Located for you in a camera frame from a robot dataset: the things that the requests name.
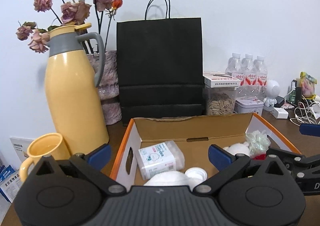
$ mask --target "bag handle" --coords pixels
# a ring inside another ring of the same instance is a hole
[[[152,4],[152,2],[153,2],[154,0],[150,0],[149,1],[149,3],[148,3],[148,5],[147,5],[147,8],[146,8],[146,12],[145,12],[145,14],[144,14],[144,19],[145,20],[147,20],[147,12],[148,12],[148,9],[149,9],[149,6]],[[166,12],[165,12],[165,18],[167,19],[167,15],[168,15],[168,3],[167,3],[167,0],[164,0],[165,1],[165,4],[166,4],[166,6],[167,6],[167,10],[166,10]],[[170,19],[170,14],[171,14],[171,2],[170,2],[170,0],[168,0],[169,1],[169,19]]]

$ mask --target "red and white label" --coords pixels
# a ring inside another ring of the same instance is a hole
[[[265,74],[257,75],[257,85],[258,86],[266,86],[267,85],[267,76]]]
[[[244,84],[244,76],[245,76],[244,74],[240,74],[236,72],[232,72],[232,73],[228,72],[228,75],[241,80],[240,86]]]
[[[255,73],[247,74],[244,79],[244,84],[245,85],[255,85],[256,79],[257,79],[257,75]]]

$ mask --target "bottle label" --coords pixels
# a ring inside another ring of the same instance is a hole
[[[147,177],[150,179],[157,173],[176,171],[176,160],[165,143],[139,149]]]
[[[232,76],[234,78],[237,78],[239,80],[241,80],[240,86],[242,86],[244,84],[244,74],[240,74],[240,73],[236,73],[236,72],[228,72],[227,73],[229,76]]]
[[[257,85],[258,86],[266,86],[267,85],[267,76],[266,76],[266,74],[258,74],[257,75]]]
[[[244,79],[244,84],[245,85],[255,85],[256,79],[257,79],[257,75],[255,73],[247,74]]]

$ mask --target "textured gray vase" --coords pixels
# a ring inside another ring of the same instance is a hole
[[[87,54],[91,66],[97,71],[99,66],[99,55]],[[117,74],[117,51],[106,51],[106,63],[104,66],[102,80],[98,87],[102,110],[106,125],[112,125],[121,120],[118,74]]]

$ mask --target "orange rosebud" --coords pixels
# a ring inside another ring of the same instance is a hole
[[[112,11],[117,10],[118,8],[120,8],[122,6],[122,4],[123,4],[122,0],[113,0],[111,10]]]

